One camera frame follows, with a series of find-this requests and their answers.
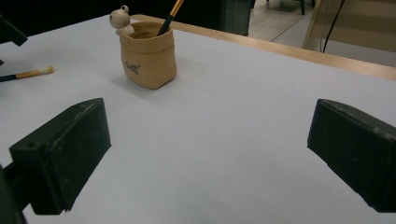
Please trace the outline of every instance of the chair leg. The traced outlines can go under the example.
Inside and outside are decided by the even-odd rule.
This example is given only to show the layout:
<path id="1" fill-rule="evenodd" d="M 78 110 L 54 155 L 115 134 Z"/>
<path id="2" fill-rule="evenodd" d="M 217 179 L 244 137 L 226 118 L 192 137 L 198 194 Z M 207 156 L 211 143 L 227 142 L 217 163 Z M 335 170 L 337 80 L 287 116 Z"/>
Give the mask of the chair leg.
<path id="1" fill-rule="evenodd" d="M 300 4 L 301 4 L 301 14 L 305 15 L 305 3 L 304 3 L 304 0 L 300 0 Z"/>

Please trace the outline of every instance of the brush bristles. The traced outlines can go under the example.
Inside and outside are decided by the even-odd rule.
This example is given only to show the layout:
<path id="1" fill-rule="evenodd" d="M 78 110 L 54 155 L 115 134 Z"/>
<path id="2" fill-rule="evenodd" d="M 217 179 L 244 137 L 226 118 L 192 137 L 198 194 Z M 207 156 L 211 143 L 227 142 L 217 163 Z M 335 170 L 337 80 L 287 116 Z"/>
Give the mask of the brush bristles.
<path id="1" fill-rule="evenodd" d="M 41 74 L 48 74 L 53 72 L 53 66 L 48 66 L 45 69 L 40 70 Z"/>

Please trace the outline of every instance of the paintbrush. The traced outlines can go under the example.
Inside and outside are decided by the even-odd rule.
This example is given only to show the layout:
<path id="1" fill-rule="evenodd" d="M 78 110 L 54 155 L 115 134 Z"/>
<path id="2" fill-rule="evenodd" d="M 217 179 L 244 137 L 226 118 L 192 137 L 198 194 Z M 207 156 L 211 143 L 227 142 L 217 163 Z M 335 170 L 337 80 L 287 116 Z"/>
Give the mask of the paintbrush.
<path id="1" fill-rule="evenodd" d="M 18 73 L 18 74 L 14 74 L 14 75 L 2 76 L 2 77 L 0 77 L 0 82 L 20 79 L 20 78 L 25 78 L 25 77 L 35 77 L 38 75 L 49 74 L 52 72 L 53 72 L 53 67 L 48 66 L 47 68 L 42 69 L 42 70 L 35 70 L 35 71 L 29 71 L 29 72 L 24 72 L 24 73 Z"/>
<path id="2" fill-rule="evenodd" d="M 163 35 L 165 34 L 166 30 L 169 27 L 169 24 L 171 23 L 171 21 L 173 20 L 173 18 L 176 16 L 178 10 L 181 7 L 181 4 L 183 4 L 184 0 L 177 0 L 177 2 L 175 3 L 171 13 L 169 14 L 168 18 L 166 18 L 165 22 L 163 23 L 163 26 L 160 29 L 160 32 L 158 32 L 158 35 Z"/>

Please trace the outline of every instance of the black cable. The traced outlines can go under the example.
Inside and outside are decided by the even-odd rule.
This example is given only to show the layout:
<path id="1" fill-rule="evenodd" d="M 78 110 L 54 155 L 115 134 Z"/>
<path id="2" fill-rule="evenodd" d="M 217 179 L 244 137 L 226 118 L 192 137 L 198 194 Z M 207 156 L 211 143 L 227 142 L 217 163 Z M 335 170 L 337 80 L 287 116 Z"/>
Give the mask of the black cable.
<path id="1" fill-rule="evenodd" d="M 342 0 L 341 1 L 341 5 L 338 8 L 337 14 L 335 15 L 334 20 L 332 21 L 332 26 L 330 27 L 330 31 L 329 31 L 329 33 L 326 36 L 326 41 L 324 42 L 324 47 L 323 47 L 323 52 L 322 53 L 324 53 L 324 51 L 326 50 L 327 42 L 329 41 L 330 34 L 332 33 L 332 28 L 334 28 L 335 22 L 337 21 L 337 18 L 338 18 L 338 14 L 340 14 L 341 8 L 343 7 L 345 1 L 346 0 Z"/>

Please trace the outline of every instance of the dark background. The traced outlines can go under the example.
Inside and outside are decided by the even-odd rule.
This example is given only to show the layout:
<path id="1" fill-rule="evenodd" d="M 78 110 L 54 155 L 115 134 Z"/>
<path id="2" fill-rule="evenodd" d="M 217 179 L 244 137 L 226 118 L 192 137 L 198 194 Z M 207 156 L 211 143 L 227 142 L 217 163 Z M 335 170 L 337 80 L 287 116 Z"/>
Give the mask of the dark background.
<path id="1" fill-rule="evenodd" d="M 126 5 L 129 14 L 145 14 L 165 19 L 176 0 L 129 1 L 2 1 L 0 14 L 27 36 L 37 35 L 81 21 L 109 15 Z M 219 30 L 221 0 L 185 0 L 175 21 Z M 0 36 L 0 43 L 8 42 Z"/>

